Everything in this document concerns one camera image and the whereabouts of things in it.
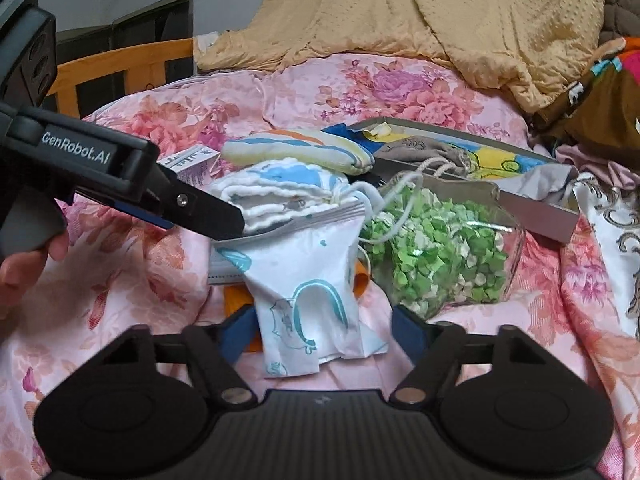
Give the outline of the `person's left hand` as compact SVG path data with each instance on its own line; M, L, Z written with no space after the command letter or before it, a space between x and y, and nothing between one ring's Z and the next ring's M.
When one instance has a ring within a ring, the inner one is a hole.
M5 320L40 278L49 259L61 261L70 247L67 231L51 238L43 248L6 257L1 263L1 319Z

